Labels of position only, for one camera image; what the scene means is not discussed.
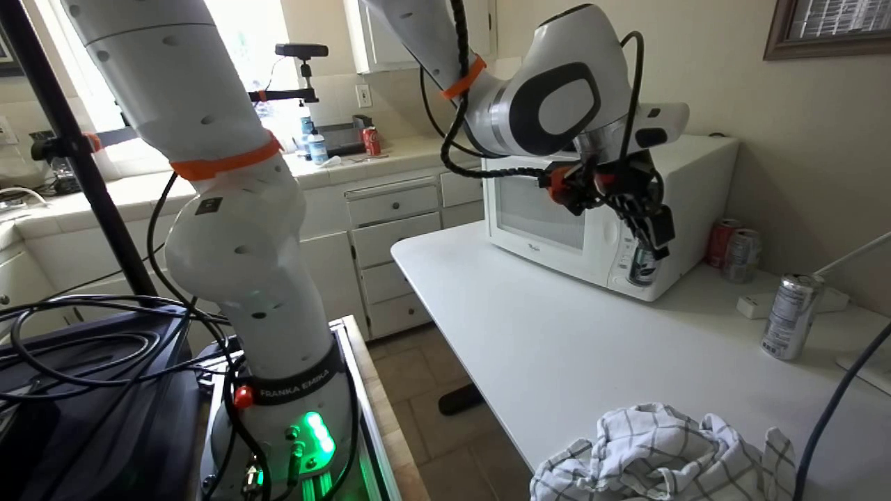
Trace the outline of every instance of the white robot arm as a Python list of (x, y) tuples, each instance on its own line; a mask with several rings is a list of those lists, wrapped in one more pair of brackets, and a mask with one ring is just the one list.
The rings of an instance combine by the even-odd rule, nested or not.
[[(244, 348), (240, 387), (228, 387), (240, 398), (215, 421), (218, 454), (228, 425), (243, 435), (221, 472), (221, 497), (279, 497), (304, 478), (336, 472), (343, 447), (318, 461), (300, 456), (293, 439), (307, 415), (315, 415), (334, 443), (350, 443), (353, 428), (349, 379), (336, 369), (336, 343), (300, 252), (304, 197), (272, 134), (254, 115), (203, 0), (63, 3), (132, 124), (199, 192), (178, 212), (165, 252), (171, 276), (192, 295), (215, 301)], [(569, 195), (570, 209), (644, 206), (622, 215), (640, 223), (638, 234), (652, 247), (664, 247), (665, 234), (645, 229), (664, 209), (652, 187), (654, 169), (625, 156), (677, 135), (684, 109), (627, 110), (633, 89), (622, 41), (598, 9), (579, 5), (542, 23), (516, 78), (478, 71), (470, 84), (446, 3), (370, 3), (466, 109), (466, 127), (478, 151), (551, 156), (574, 147), (579, 162), (540, 181), (558, 197), (576, 187), (583, 201)], [(268, 481), (243, 483), (247, 465), (264, 468)]]

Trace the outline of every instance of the black pole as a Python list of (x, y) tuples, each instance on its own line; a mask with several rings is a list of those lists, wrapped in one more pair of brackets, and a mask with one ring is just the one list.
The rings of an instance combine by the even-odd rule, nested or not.
[(0, 27), (6, 34), (8, 49), (16, 56), (16, 64), (26, 69), (30, 89), (44, 109), (55, 135), (61, 145), (68, 145), (63, 162), (70, 162), (90, 206), (91, 215), (97, 218), (112, 252), (119, 261), (123, 276), (129, 277), (134, 295), (157, 295), (157, 287), (148, 277), (148, 269), (140, 259), (140, 250), (115, 206), (108, 197), (107, 181), (100, 169), (91, 162), (91, 147), (84, 140), (79, 119), (72, 109), (63, 101), (63, 92), (51, 69), (51, 62), (44, 49), (40, 46), (40, 38), (26, 17), (26, 9), (20, 0), (0, 0)]

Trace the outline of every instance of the tile floor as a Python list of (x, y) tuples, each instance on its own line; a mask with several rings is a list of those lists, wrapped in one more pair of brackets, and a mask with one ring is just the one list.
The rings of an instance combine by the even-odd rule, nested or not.
[(470, 379), (437, 327), (381, 339), (370, 355), (431, 501), (530, 497), (533, 472), (485, 404), (439, 415), (437, 398)]

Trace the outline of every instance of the crumpled cloth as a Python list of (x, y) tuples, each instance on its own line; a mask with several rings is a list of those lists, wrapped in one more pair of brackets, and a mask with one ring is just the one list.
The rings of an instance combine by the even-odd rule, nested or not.
[(787, 501), (790, 439), (772, 428), (757, 450), (719, 415), (690, 421), (664, 404), (613, 408), (595, 439), (576, 439), (545, 460), (530, 481), (534, 501)]

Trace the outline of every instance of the microwave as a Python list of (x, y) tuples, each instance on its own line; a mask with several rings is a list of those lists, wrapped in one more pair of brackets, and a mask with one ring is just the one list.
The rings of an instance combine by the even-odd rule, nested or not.
[[(737, 142), (726, 135), (679, 135), (652, 147), (675, 215), (669, 255), (645, 259), (638, 236), (609, 206), (579, 218), (555, 204), (534, 179), (485, 181), (487, 243), (522, 259), (574, 276), (593, 287), (658, 301), (705, 255), (712, 223), (725, 215)], [(485, 158), (485, 169), (549, 167), (551, 158)]]

